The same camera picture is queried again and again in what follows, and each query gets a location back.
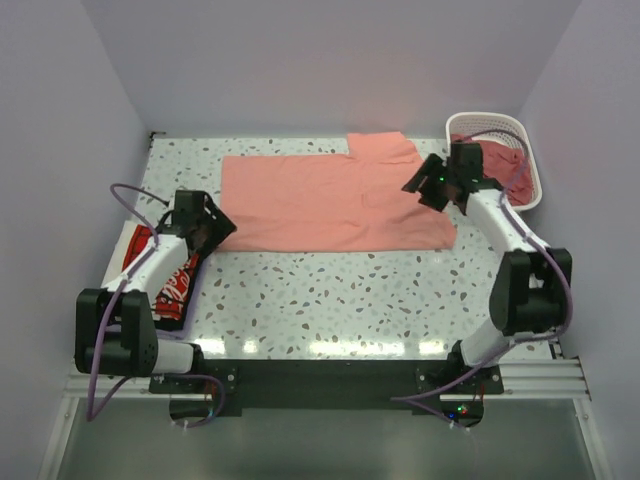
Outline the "salmon pink t shirt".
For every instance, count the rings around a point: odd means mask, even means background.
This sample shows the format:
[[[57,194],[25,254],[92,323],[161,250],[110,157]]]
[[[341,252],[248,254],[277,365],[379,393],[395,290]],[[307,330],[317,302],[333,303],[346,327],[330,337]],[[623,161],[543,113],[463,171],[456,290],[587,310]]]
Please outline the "salmon pink t shirt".
[[[445,213],[403,186],[422,164],[400,132],[350,133],[346,154],[227,156],[220,208],[228,252],[352,253],[450,249]]]

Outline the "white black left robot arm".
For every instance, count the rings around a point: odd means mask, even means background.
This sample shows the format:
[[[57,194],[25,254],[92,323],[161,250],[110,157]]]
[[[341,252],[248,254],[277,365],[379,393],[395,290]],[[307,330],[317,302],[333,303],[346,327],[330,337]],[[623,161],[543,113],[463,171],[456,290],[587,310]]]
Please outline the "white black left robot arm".
[[[74,361],[78,371],[97,376],[151,377],[172,374],[185,392],[200,390],[207,368],[199,349],[158,338],[152,303],[185,263],[202,261],[237,230],[201,190],[178,190],[173,207],[141,252],[100,288],[86,288],[76,300]]]

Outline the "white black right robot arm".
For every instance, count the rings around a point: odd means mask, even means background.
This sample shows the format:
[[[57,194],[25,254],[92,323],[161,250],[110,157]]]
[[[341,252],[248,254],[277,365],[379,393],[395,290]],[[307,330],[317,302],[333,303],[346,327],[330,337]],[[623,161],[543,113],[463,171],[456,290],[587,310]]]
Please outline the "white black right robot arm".
[[[442,159],[429,155],[403,186],[419,203],[436,211],[453,204],[489,240],[500,263],[489,295],[489,319],[457,342],[459,360],[445,369],[448,386],[469,392],[481,380],[480,368],[497,362],[513,347],[556,338],[570,325],[572,256],[538,237],[517,215],[498,180],[484,175],[477,143],[456,142]]]

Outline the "dark pink crumpled shirt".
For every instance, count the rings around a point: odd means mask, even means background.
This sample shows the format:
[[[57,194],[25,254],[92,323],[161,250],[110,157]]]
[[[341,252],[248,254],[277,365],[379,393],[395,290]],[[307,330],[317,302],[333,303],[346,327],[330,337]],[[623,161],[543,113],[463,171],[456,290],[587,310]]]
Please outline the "dark pink crumpled shirt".
[[[483,152],[484,176],[495,178],[508,186],[508,199],[512,206],[528,205],[534,195],[534,183],[529,161],[521,148],[512,148],[491,140],[470,139],[478,143]]]

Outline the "white plastic laundry basket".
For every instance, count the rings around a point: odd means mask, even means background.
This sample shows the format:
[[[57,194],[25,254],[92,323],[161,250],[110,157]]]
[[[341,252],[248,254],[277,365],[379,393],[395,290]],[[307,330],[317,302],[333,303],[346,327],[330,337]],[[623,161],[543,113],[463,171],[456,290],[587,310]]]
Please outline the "white plastic laundry basket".
[[[515,118],[489,112],[461,112],[445,124],[450,142],[478,143],[483,152],[484,176],[508,187],[516,211],[531,210],[542,199],[542,187],[523,125]]]

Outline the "red white printed folded shirt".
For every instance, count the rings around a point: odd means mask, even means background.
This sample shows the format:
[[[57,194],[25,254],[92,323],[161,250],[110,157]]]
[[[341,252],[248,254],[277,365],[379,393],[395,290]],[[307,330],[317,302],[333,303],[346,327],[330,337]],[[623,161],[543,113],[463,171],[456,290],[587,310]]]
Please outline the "red white printed folded shirt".
[[[138,224],[123,262],[124,269],[134,262],[150,238],[149,228]],[[158,330],[178,334],[186,329],[188,306],[201,263],[195,254],[166,279],[156,294],[151,310]]]

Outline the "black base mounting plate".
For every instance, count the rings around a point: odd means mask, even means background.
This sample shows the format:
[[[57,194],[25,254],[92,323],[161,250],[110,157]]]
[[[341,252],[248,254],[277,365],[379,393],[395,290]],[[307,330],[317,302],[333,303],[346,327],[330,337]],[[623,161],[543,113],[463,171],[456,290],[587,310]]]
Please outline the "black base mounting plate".
[[[156,376],[149,391],[170,397],[175,419],[218,404],[228,417],[249,409],[399,410],[406,405],[394,397],[438,389],[468,370],[445,360],[206,360],[195,379]]]

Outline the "aluminium extrusion rail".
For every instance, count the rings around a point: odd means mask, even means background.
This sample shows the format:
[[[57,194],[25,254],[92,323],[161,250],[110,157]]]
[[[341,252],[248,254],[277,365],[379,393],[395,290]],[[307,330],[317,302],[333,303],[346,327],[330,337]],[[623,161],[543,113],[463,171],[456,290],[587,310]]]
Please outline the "aluminium extrusion rail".
[[[518,399],[587,399],[589,388],[577,360],[506,360],[474,370],[445,360],[315,359],[258,360],[205,359],[187,373],[153,373],[148,377],[102,374],[92,382],[89,375],[73,371],[63,393],[85,398],[108,392],[140,398],[144,395],[195,396],[219,381],[233,396],[272,395],[312,399],[358,397],[432,398],[512,397]]]

